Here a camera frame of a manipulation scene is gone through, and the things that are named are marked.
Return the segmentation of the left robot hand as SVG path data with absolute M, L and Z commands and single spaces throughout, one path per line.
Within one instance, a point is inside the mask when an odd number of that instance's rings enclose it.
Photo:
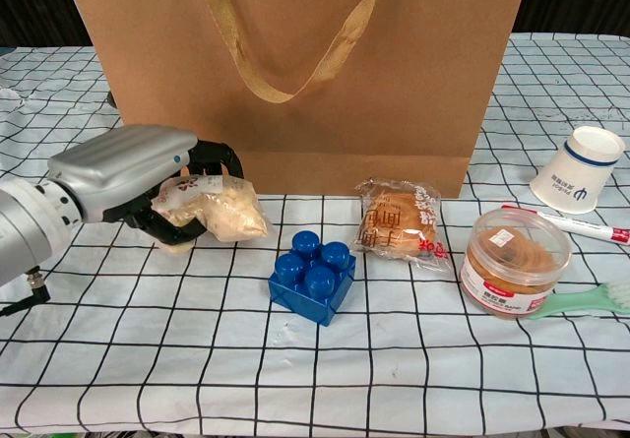
M 70 194 L 83 222 L 123 220 L 168 246 L 193 241 L 207 229 L 197 220 L 176 226 L 154 211 L 162 182 L 183 168 L 193 175 L 244 177 L 230 146 L 158 125 L 115 128 L 53 156 L 47 166 L 47 178 Z

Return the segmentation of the clear snack packet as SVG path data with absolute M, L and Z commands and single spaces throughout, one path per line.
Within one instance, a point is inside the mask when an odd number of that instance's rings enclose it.
M 178 227 L 197 221 L 223 243 L 268 235 L 251 182 L 226 174 L 170 178 L 152 199 L 152 209 Z

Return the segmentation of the packaged round bread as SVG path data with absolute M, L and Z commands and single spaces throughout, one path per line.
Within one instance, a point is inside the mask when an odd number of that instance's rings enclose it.
M 369 178 L 355 190 L 362 208 L 355 250 L 427 270 L 450 269 L 438 232 L 441 195 L 436 189 L 408 180 Z

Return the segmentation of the clear jar of cookies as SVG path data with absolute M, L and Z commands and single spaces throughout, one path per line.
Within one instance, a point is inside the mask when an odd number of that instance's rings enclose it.
M 552 293 L 571 254 L 570 240 L 552 222 L 518 208 L 496 209 L 472 227 L 460 284 L 495 316 L 528 317 Z

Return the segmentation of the brown paper bag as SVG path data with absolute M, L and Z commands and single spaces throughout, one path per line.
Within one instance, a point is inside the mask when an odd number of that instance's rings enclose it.
M 127 125 L 225 142 L 262 193 L 458 196 L 521 0 L 75 0 Z

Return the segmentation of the blue checkered tablecloth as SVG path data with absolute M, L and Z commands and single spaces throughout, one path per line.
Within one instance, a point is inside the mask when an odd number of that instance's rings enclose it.
M 266 238 L 181 256 L 122 223 L 81 227 L 45 262 L 48 303 L 0 318 L 0 438 L 88 431 L 241 436 L 620 438 L 630 317 L 503 320 L 457 276 L 477 218 L 538 208 L 529 183 L 581 125 L 626 152 L 586 219 L 630 226 L 630 37 L 510 39 L 461 193 L 442 204 L 446 272 L 359 255 L 322 327 L 269 300 L 296 232 L 351 241 L 353 197 L 261 200 Z

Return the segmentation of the blue building block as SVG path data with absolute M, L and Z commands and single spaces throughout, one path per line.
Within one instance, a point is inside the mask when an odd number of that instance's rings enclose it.
M 310 230 L 297 232 L 269 277 L 271 301 L 314 323 L 329 326 L 354 281 L 356 257 L 346 244 L 323 244 Z

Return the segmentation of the white paper cup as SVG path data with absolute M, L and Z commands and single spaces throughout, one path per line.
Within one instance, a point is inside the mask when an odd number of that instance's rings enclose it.
M 589 213 L 624 151 L 625 144 L 616 134 L 580 126 L 530 182 L 530 188 L 554 210 L 570 215 Z

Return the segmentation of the red and white marker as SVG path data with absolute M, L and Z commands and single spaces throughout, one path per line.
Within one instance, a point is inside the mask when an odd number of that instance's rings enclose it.
M 579 234 L 582 236 L 598 239 L 601 241 L 609 241 L 619 245 L 630 246 L 630 228 L 618 228 L 606 225 L 598 225 L 577 219 L 570 219 L 561 216 L 546 214 L 541 211 L 524 209 L 510 205 L 503 205 L 503 209 L 520 209 L 531 212 L 539 217 L 553 223 L 559 229 L 565 232 Z

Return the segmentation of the green plastic brush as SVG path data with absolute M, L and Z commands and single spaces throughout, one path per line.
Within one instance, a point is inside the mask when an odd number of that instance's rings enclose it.
M 527 319 L 591 310 L 630 314 L 630 282 L 607 282 L 582 292 L 552 293 Z

